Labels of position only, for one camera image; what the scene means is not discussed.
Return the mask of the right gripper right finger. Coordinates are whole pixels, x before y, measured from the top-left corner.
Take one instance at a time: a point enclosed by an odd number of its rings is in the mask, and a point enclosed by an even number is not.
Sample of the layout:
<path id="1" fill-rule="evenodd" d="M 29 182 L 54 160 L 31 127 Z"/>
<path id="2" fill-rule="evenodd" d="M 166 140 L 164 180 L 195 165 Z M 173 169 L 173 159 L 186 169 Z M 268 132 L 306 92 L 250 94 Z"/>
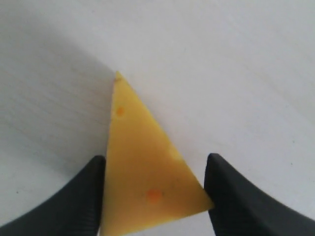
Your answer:
<path id="1" fill-rule="evenodd" d="M 272 198 L 217 153 L 209 154 L 204 189 L 217 236 L 313 236 L 314 220 Z"/>

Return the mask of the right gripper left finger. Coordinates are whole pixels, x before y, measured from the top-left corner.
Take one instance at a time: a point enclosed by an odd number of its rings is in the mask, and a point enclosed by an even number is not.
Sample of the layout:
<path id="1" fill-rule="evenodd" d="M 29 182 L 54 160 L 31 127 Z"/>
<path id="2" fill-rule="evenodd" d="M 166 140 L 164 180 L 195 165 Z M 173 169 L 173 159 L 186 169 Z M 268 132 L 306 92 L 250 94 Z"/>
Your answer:
<path id="1" fill-rule="evenodd" d="M 95 236 L 102 212 L 106 160 L 93 157 L 61 190 L 1 226 L 2 236 Z"/>

